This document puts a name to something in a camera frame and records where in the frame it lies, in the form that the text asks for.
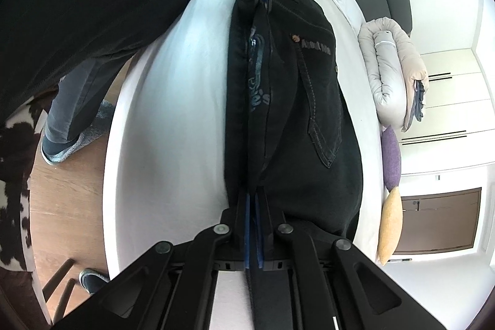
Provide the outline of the yellow cushion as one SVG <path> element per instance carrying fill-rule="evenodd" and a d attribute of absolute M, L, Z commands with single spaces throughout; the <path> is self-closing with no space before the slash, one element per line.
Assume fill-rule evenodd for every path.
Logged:
<path fill-rule="evenodd" d="M 403 228 L 403 205 L 398 186 L 387 196 L 382 209 L 377 259 L 386 265 L 398 247 Z"/>

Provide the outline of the black white cowhide rug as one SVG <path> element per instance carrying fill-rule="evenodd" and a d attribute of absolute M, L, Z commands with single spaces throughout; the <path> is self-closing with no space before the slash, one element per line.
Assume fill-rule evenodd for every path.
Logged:
<path fill-rule="evenodd" d="M 35 270 L 29 219 L 29 178 L 47 113 L 31 99 L 1 124 L 1 268 Z"/>

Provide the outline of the white bed mattress sheet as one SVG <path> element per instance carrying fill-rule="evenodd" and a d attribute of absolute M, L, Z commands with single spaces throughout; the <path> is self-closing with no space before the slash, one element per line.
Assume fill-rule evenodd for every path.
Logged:
<path fill-rule="evenodd" d="M 356 0 L 314 0 L 336 37 L 337 80 L 359 145 L 363 198 L 349 239 L 374 264 L 383 198 L 380 125 L 358 33 Z M 227 54 L 237 0 L 191 0 L 172 26 L 132 62 L 113 117 L 103 190 L 103 228 L 112 280 L 160 241 L 179 245 L 217 225 L 226 193 Z M 207 329 L 256 329 L 252 269 L 219 271 Z"/>

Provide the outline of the folded blue denim garment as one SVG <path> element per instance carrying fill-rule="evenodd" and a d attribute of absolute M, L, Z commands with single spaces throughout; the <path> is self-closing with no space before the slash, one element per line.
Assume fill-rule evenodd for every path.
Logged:
<path fill-rule="evenodd" d="M 421 122 L 423 118 L 423 108 L 424 108 L 424 85 L 420 80 L 415 81 L 414 86 L 414 98 L 413 104 L 411 106 L 411 117 L 415 118 L 417 122 Z"/>

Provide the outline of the grey slipper far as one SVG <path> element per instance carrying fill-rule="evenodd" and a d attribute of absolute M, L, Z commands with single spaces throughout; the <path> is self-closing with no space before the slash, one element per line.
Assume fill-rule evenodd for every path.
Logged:
<path fill-rule="evenodd" d="M 66 161 L 76 152 L 80 151 L 105 135 L 111 128 L 115 106 L 109 101 L 103 100 L 98 112 L 89 126 L 75 139 L 66 143 L 54 143 L 43 136 L 40 153 L 49 165 L 57 165 Z"/>

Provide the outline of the black denim pants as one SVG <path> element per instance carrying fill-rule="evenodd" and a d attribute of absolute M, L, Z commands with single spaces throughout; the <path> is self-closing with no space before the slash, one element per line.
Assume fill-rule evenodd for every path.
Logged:
<path fill-rule="evenodd" d="M 314 0 L 234 5 L 224 178 L 230 205 L 263 194 L 292 222 L 355 236 L 362 158 L 337 80 L 336 37 Z"/>

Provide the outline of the operator dark clothed body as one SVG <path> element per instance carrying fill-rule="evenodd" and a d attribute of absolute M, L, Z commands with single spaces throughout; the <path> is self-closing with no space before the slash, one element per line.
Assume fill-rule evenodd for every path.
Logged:
<path fill-rule="evenodd" d="M 2 118 L 57 84 L 46 136 L 75 139 L 121 67 L 164 34 L 189 1 L 2 0 Z"/>

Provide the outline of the grey slipper near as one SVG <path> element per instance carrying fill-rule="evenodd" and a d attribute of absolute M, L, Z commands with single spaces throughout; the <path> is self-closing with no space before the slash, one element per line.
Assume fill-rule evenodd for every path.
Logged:
<path fill-rule="evenodd" d="M 80 286 L 85 289 L 90 295 L 95 294 L 102 289 L 110 279 L 107 275 L 100 273 L 99 271 L 86 268 L 79 274 Z"/>

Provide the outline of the brown wooden door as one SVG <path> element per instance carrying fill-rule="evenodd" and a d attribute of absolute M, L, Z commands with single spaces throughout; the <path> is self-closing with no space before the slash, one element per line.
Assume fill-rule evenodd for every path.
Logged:
<path fill-rule="evenodd" d="M 474 246 L 482 189 L 402 198 L 397 255 L 463 251 Z"/>

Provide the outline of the grey slipper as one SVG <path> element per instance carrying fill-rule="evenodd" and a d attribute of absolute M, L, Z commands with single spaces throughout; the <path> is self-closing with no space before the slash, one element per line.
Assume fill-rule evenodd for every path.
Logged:
<path fill-rule="evenodd" d="M 109 101 L 103 100 L 98 112 L 89 126 L 75 139 L 66 143 L 54 143 L 43 136 L 40 153 L 49 165 L 57 165 L 66 161 L 76 152 L 80 151 L 105 135 L 111 128 L 115 106 Z"/>
<path fill-rule="evenodd" d="M 102 289 L 110 279 L 107 275 L 100 273 L 99 271 L 86 268 L 79 274 L 80 286 L 85 289 L 90 295 L 95 294 Z"/>

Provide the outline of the folded beige grey duvet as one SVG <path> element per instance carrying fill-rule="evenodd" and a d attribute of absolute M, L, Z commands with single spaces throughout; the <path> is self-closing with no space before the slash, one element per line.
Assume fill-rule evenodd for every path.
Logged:
<path fill-rule="evenodd" d="M 409 35 L 392 18 L 363 24 L 358 43 L 379 121 L 384 127 L 407 132 L 415 120 L 411 117 L 415 81 L 423 83 L 425 94 L 429 90 L 423 58 Z"/>

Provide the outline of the purple cushion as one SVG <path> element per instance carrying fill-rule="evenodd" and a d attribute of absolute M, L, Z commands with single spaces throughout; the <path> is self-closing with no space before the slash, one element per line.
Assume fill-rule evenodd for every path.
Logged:
<path fill-rule="evenodd" d="M 401 154 L 395 131 L 388 126 L 381 137 L 383 157 L 383 182 L 391 192 L 399 185 L 401 179 Z"/>

